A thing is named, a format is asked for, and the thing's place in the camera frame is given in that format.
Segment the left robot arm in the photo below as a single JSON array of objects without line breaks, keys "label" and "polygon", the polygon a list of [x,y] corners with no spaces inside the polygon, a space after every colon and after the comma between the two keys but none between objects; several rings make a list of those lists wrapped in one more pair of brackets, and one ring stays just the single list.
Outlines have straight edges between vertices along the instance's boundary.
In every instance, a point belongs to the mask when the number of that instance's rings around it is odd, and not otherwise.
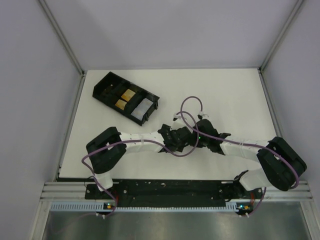
[{"label": "left robot arm", "polygon": [[102,192],[113,186],[111,170],[124,155],[155,152],[178,156],[185,147],[195,147],[198,142],[199,135],[180,123],[175,127],[163,124],[157,131],[135,134],[112,126],[87,143],[86,150],[94,180]]}]

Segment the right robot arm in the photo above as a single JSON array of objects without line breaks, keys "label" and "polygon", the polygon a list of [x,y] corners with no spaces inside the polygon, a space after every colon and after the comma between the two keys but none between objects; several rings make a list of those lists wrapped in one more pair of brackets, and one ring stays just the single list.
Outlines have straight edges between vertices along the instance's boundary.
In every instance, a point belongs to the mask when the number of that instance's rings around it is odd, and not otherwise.
[{"label": "right robot arm", "polygon": [[267,141],[235,138],[229,133],[218,133],[208,119],[199,120],[193,127],[199,136],[198,148],[206,147],[213,153],[236,156],[260,164],[256,170],[245,170],[235,177],[246,191],[275,187],[281,191],[296,188],[307,165],[281,137]]}]

